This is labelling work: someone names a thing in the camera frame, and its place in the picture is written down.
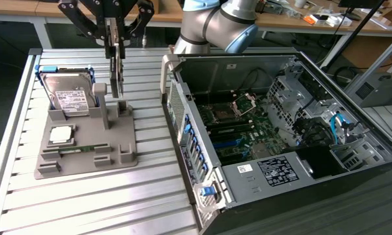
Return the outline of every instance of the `floor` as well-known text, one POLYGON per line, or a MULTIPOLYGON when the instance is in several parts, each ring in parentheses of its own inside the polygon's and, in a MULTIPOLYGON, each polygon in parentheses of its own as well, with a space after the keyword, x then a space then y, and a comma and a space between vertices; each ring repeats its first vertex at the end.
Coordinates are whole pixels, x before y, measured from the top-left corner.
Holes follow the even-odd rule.
MULTIPOLYGON (((89 39, 81 36, 81 33, 69 24, 49 24, 48 26, 51 40, 55 48, 95 48, 100 47, 89 39)), ((180 35, 177 28, 147 29, 147 47, 167 47, 175 44, 180 35)), ((318 45, 328 44, 331 46, 331 35, 299 35, 290 33, 268 33, 267 40, 262 39, 259 32, 252 47, 295 47, 307 55, 319 61, 327 55, 328 50, 318 45), (299 45, 294 44, 295 38, 307 40, 299 45)), ((11 112, 13 98, 17 91, 19 81, 25 64, 29 48, 39 48, 40 41, 36 36, 35 28, 29 23, 0 22, 0 141, 4 134, 8 115, 11 112)), ((141 47, 141 40, 132 40, 131 47, 141 47)), ((348 64, 344 58, 340 58, 338 64, 348 64)))

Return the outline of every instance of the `barcode label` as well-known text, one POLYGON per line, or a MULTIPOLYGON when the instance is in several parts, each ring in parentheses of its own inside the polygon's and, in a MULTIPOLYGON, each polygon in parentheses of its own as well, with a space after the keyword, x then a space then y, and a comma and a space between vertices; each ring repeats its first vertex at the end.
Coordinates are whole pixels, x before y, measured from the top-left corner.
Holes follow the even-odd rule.
POLYGON ((56 92, 61 109, 65 113, 88 112, 89 105, 87 103, 84 91, 56 92))

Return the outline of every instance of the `ventilation grille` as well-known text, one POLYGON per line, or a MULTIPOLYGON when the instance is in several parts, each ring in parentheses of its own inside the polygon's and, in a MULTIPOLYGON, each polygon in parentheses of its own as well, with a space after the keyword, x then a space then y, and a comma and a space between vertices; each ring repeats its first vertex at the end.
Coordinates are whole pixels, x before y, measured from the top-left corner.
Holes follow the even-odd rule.
MULTIPOLYGON (((205 205, 205 206, 211 206, 216 203, 216 200, 215 200, 215 196, 207 196, 207 197, 203 197, 201 198, 201 203, 205 205)), ((200 213, 200 220, 201 220, 201 224, 203 226, 205 226, 207 222, 209 221, 211 217, 213 215, 213 212, 209 212, 209 213, 200 213)))
POLYGON ((176 134, 179 134, 179 130, 183 129, 181 125, 183 125, 183 119, 184 119, 184 106, 180 99, 177 87, 173 82, 171 84, 168 103, 172 110, 173 127, 176 130, 176 134))
POLYGON ((360 97, 360 99, 366 99, 374 90, 375 88, 372 87, 372 85, 366 82, 360 89, 356 91, 356 95, 360 97))

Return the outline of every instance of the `aluminum extrusion table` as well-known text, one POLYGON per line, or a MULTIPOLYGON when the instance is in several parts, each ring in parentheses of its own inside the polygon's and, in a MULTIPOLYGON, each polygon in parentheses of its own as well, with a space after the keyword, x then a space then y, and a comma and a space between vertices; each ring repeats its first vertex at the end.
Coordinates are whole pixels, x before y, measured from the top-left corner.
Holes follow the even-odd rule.
POLYGON ((29 55, 0 147, 1 234, 197 234, 160 102, 167 53, 167 48, 127 49, 124 96, 133 106, 137 166, 43 180, 33 169, 49 100, 35 65, 92 66, 96 82, 109 84, 109 64, 103 49, 29 55))

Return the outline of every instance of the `white sticker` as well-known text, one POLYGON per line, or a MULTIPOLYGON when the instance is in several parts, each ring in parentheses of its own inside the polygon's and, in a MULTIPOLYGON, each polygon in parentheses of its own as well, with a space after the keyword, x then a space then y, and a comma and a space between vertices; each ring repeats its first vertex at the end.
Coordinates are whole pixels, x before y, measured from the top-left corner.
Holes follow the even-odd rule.
POLYGON ((76 150, 67 150, 67 151, 61 151, 60 154, 68 154, 68 153, 80 153, 81 150, 76 149, 76 150))
POLYGON ((56 92, 61 109, 65 113, 88 112, 89 105, 87 103, 84 91, 56 92))
POLYGON ((227 132, 232 132, 232 131, 234 131, 234 129, 224 130, 224 131, 219 131, 218 134, 227 133, 227 132))
POLYGON ((252 170, 254 170, 254 168, 251 167, 250 164, 247 164, 247 165, 239 165, 238 166, 238 171, 240 173, 244 173, 244 172, 248 172, 248 171, 252 171, 252 170))

